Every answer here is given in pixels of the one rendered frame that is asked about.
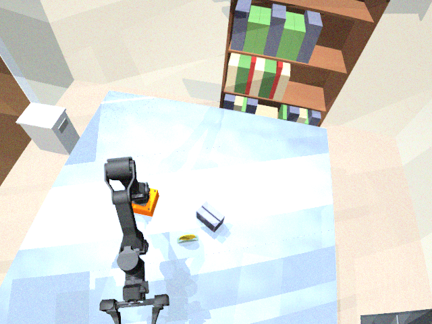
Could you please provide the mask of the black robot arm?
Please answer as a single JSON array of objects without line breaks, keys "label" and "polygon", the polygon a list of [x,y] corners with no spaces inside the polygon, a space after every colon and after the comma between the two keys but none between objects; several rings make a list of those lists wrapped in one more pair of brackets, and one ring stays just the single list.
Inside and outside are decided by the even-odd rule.
[{"label": "black robot arm", "polygon": [[[132,204],[145,207],[150,199],[148,182],[136,179],[136,164],[132,157],[107,159],[104,165],[105,183],[111,191],[111,202],[115,205],[123,239],[117,258],[118,267],[127,277],[145,277],[145,263],[140,255],[148,252],[149,243],[143,233],[137,229]],[[120,181],[124,190],[115,191],[110,180]],[[125,281],[126,282],[126,281]],[[137,284],[124,284],[123,300],[141,299],[149,293],[148,281]]]}]

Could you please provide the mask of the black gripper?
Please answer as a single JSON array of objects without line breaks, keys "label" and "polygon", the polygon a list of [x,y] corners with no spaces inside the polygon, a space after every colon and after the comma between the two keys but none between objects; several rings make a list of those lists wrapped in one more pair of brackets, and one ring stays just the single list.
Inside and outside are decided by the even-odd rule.
[{"label": "black gripper", "polygon": [[[142,281],[146,281],[143,276],[135,276],[135,277],[127,277],[125,278],[127,284],[140,284]],[[125,282],[125,283],[126,283]],[[167,294],[154,295],[155,298],[146,299],[146,294],[142,295],[141,299],[129,299],[128,301],[117,301],[115,299],[104,299],[101,300],[99,306],[99,310],[106,312],[111,315],[115,324],[122,324],[121,322],[121,313],[118,311],[119,308],[128,308],[128,307],[137,307],[137,306],[148,306],[153,305],[152,307],[152,322],[151,324],[156,324],[158,315],[161,310],[163,310],[164,306],[169,306],[169,296]],[[139,302],[138,302],[139,301]],[[140,302],[143,301],[143,302]]]}]

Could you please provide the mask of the gold coin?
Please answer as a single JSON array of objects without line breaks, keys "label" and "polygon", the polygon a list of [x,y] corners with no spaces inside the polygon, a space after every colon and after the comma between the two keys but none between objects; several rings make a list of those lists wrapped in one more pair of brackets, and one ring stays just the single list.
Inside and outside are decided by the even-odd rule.
[{"label": "gold coin", "polygon": [[180,237],[180,240],[191,240],[195,238],[196,236],[194,234],[186,234]]}]

